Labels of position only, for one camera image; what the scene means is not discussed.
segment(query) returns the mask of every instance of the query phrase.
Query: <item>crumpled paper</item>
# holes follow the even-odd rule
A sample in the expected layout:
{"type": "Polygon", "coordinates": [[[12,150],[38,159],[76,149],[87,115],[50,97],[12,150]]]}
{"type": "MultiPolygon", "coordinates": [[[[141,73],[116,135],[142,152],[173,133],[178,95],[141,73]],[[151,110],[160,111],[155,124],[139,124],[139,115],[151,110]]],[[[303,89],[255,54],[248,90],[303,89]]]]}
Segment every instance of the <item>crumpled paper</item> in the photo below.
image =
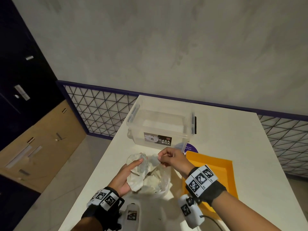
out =
{"type": "Polygon", "coordinates": [[[140,158],[143,158],[143,162],[131,170],[131,174],[127,177],[127,183],[132,191],[136,192],[142,188],[143,192],[155,193],[160,190],[160,172],[155,170],[160,165],[158,156],[147,157],[144,153],[133,154],[129,156],[126,164],[140,158]]]}

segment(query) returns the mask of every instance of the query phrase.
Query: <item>black cable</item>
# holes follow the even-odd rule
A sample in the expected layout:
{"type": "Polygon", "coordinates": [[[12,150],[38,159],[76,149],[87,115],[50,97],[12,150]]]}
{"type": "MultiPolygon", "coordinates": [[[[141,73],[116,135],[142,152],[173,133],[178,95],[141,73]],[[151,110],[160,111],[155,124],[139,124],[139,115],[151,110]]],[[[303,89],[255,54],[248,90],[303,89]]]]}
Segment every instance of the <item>black cable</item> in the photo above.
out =
{"type": "Polygon", "coordinates": [[[206,217],[206,218],[209,218],[210,220],[214,221],[215,224],[218,226],[218,228],[219,228],[221,231],[223,231],[223,229],[219,226],[219,224],[218,224],[212,217],[208,217],[208,216],[205,216],[205,215],[200,216],[200,218],[202,218],[202,217],[206,217]]]}

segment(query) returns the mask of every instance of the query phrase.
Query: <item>hand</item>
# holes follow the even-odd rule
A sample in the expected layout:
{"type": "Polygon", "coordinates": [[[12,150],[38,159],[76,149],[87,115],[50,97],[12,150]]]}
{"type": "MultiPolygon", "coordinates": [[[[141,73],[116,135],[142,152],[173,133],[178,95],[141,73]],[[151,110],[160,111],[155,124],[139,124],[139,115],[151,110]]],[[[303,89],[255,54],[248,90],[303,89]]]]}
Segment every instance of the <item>hand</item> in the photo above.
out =
{"type": "Polygon", "coordinates": [[[174,169],[185,179],[188,177],[190,171],[195,167],[179,149],[172,147],[166,147],[158,153],[158,160],[165,166],[174,167],[174,169]]]}
{"type": "Polygon", "coordinates": [[[120,197],[130,192],[131,188],[127,183],[127,177],[130,175],[131,170],[141,164],[142,161],[143,159],[141,158],[133,161],[129,165],[123,165],[118,174],[111,180],[108,186],[116,190],[120,197]]]}

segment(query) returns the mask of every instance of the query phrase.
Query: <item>left hand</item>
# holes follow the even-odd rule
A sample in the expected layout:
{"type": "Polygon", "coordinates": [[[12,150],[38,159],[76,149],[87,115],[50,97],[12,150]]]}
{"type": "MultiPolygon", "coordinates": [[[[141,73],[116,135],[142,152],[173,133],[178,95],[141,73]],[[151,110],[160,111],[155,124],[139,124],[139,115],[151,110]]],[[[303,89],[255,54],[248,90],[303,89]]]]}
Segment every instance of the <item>left hand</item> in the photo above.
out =
{"type": "Polygon", "coordinates": [[[116,190],[120,197],[130,192],[131,188],[127,183],[127,177],[130,175],[131,170],[141,164],[142,161],[143,159],[141,158],[133,161],[129,165],[123,165],[118,174],[111,180],[108,186],[116,190]]]}

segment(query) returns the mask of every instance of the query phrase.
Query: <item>right hand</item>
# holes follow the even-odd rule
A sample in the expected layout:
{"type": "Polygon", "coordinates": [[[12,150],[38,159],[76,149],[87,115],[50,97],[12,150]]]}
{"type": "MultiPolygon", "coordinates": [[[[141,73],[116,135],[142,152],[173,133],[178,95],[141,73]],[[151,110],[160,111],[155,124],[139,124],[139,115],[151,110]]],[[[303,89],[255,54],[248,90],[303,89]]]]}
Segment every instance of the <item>right hand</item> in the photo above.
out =
{"type": "Polygon", "coordinates": [[[165,166],[174,167],[185,179],[195,167],[188,161],[183,152],[172,147],[166,147],[164,150],[160,151],[158,153],[158,160],[165,166]]]}

